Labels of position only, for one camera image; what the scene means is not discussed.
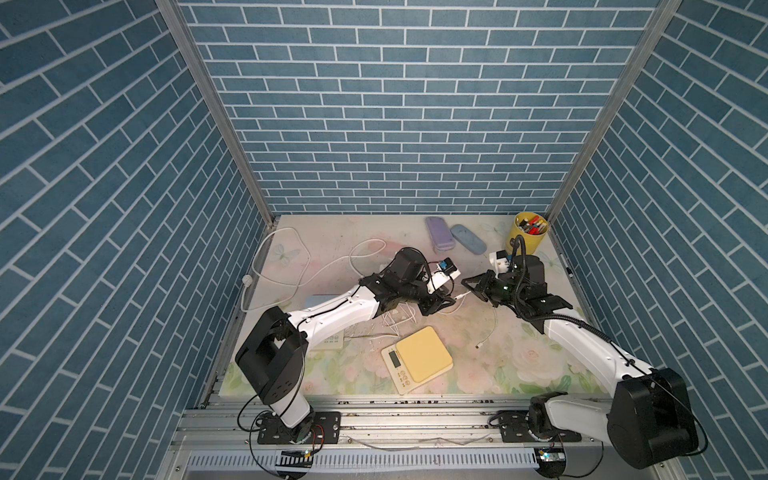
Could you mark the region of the yellow electronic kitchen scale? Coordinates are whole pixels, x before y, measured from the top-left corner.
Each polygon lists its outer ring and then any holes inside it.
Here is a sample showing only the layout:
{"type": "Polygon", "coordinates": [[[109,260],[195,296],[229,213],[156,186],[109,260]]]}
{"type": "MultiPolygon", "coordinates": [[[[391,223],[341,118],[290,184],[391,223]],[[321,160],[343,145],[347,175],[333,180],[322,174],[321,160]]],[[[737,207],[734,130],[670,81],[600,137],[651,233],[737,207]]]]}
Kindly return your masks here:
{"type": "Polygon", "coordinates": [[[399,395],[406,395],[453,368],[453,358],[432,326],[381,351],[399,395]]]}

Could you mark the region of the blue electronic kitchen scale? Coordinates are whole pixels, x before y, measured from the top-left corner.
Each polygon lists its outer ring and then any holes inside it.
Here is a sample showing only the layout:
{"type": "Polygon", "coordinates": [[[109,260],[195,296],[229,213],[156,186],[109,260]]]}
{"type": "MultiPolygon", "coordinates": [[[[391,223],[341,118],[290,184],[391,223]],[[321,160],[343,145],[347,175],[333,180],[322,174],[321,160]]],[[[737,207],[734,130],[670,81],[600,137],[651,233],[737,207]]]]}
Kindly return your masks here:
{"type": "MultiPolygon", "coordinates": [[[[305,309],[314,309],[317,306],[324,304],[328,301],[334,300],[335,297],[329,294],[316,294],[310,295],[304,304],[305,309]]],[[[318,343],[314,350],[318,351],[336,351],[342,350],[344,347],[343,331],[337,332],[334,335],[328,336],[323,342],[318,343]]]]}

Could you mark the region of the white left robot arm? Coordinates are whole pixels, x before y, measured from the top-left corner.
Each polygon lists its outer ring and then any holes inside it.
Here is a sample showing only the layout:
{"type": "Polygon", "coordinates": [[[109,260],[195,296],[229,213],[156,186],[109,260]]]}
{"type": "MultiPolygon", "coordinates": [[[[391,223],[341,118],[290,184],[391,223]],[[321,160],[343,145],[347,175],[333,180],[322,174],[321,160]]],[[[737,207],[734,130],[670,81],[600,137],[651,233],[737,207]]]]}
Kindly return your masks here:
{"type": "Polygon", "coordinates": [[[235,354],[235,363],[262,404],[284,426],[297,427],[314,416],[301,393],[310,350],[401,303],[415,304],[423,316],[452,306],[459,276],[451,259],[429,261],[421,251],[404,247],[380,272],[324,303],[292,312],[267,309],[235,354]]]}

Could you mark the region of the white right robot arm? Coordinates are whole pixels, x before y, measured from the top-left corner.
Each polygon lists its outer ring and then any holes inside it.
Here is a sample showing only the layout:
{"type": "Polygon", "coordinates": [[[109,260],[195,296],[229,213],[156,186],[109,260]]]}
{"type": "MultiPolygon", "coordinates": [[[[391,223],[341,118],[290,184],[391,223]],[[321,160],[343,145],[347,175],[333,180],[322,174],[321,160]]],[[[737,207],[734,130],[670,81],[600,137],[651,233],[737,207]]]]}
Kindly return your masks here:
{"type": "Polygon", "coordinates": [[[610,396],[587,400],[557,391],[533,397],[527,416],[532,436],[544,441],[562,432],[589,436],[611,445],[636,469],[706,451],[704,427],[677,372],[633,356],[579,316],[571,303],[549,292],[537,257],[499,255],[491,261],[492,269],[462,280],[467,291],[495,308],[510,309],[556,342],[610,396]]]}

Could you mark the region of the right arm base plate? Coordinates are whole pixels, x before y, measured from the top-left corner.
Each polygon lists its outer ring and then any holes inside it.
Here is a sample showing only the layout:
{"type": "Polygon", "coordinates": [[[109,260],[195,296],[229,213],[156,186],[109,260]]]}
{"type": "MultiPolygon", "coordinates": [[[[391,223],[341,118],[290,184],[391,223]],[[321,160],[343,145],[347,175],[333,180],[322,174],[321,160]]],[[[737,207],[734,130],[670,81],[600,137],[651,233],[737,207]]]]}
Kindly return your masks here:
{"type": "Polygon", "coordinates": [[[503,410],[492,415],[488,426],[497,429],[503,443],[578,443],[582,441],[579,433],[568,430],[554,430],[550,433],[537,434],[531,430],[528,413],[522,410],[503,410]]]}

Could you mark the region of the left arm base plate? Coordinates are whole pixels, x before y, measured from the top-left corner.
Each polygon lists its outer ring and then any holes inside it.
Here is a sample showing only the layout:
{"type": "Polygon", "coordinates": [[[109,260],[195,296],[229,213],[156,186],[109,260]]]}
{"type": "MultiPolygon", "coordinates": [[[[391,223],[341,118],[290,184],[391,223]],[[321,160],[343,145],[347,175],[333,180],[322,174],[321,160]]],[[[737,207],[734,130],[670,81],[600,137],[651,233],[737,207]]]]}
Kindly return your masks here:
{"type": "Polygon", "coordinates": [[[339,411],[313,412],[295,427],[287,427],[271,411],[256,426],[259,445],[337,444],[341,427],[339,411]]]}

